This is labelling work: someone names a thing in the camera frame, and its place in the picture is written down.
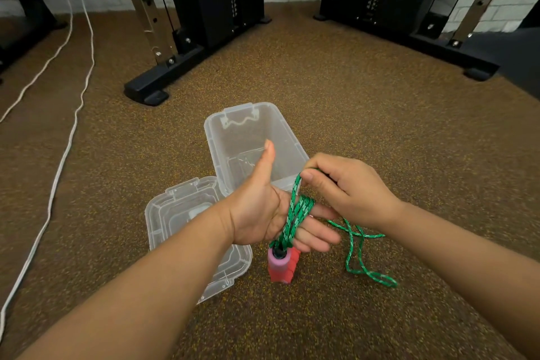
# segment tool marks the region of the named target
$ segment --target person's left hand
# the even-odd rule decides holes
[[[275,149],[272,141],[265,142],[265,150],[251,176],[224,202],[230,212],[233,243],[248,245],[271,241],[277,237],[287,220],[291,195],[270,184]],[[311,215],[332,220],[339,215],[334,209],[316,203]],[[327,252],[331,243],[339,243],[340,236],[330,227],[307,216],[296,230],[293,245],[301,252],[312,249]]]

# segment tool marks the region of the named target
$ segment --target empty storage box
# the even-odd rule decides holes
[[[194,178],[168,188],[165,193],[150,201],[145,210],[150,250],[156,248],[172,234],[208,207],[223,199],[215,176]],[[199,303],[234,284],[234,280],[246,273],[252,259],[251,246],[230,247],[212,282],[206,287]]]
[[[286,191],[308,157],[278,107],[247,103],[226,108],[204,123],[215,174],[223,195],[230,195],[251,174],[261,157],[265,140],[274,143],[276,158],[272,184]]]

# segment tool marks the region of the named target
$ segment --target coiled green rope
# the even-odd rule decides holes
[[[293,239],[294,239],[294,234],[296,233],[296,229],[299,227],[299,225],[302,223],[305,217],[308,216],[309,212],[315,205],[314,199],[306,195],[301,195],[301,194],[300,194],[300,198],[298,202],[296,202],[296,196],[298,194],[298,186],[300,185],[300,180],[301,180],[300,175],[298,175],[293,185],[291,204],[289,206],[289,212],[287,214],[287,222],[285,223],[285,226],[283,227],[283,232],[281,232],[279,238],[270,243],[271,248],[277,248],[281,250],[287,250],[287,248],[291,248],[293,246]],[[340,224],[337,224],[331,220],[328,220],[328,223],[338,229],[347,231],[349,234],[350,248],[349,248],[349,254],[347,255],[347,259],[345,259],[345,269],[347,269],[347,272],[352,273],[354,275],[365,274],[365,275],[368,275],[374,281],[381,283],[385,286],[388,286],[389,288],[397,287],[397,282],[394,279],[392,279],[390,276],[368,270],[368,268],[366,268],[366,266],[364,265],[364,262],[362,261],[362,246],[364,245],[364,240],[382,238],[384,237],[384,235],[383,234],[367,235],[364,233],[362,228],[359,227],[358,225],[355,225],[356,230],[358,232],[354,232],[353,229],[351,228],[349,221],[346,220],[345,218],[341,218],[341,219],[345,222],[347,227],[341,226]],[[360,244],[358,246],[358,261],[360,262],[361,269],[351,269],[349,265],[350,260],[353,256],[355,236],[360,237]]]

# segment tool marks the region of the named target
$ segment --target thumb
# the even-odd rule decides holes
[[[265,141],[265,150],[262,152],[260,160],[255,164],[251,176],[258,182],[270,183],[272,174],[272,165],[275,159],[274,143],[267,139]]]
[[[317,169],[307,168],[300,173],[303,181],[314,187],[328,201],[334,209],[342,205],[346,194],[336,185],[334,181]]]

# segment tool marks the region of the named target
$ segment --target hand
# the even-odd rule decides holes
[[[275,149],[272,141],[265,142],[265,150],[251,176],[222,202],[228,206],[233,242],[248,245],[271,241],[277,237],[287,220],[291,195],[270,184]],[[336,211],[315,204],[311,215],[336,219]],[[330,227],[307,216],[296,230],[293,245],[301,252],[312,249],[327,252],[331,243],[339,243],[340,236]]]
[[[359,226],[384,232],[404,205],[377,172],[358,159],[319,153],[300,176],[303,185],[313,186],[341,216]]]

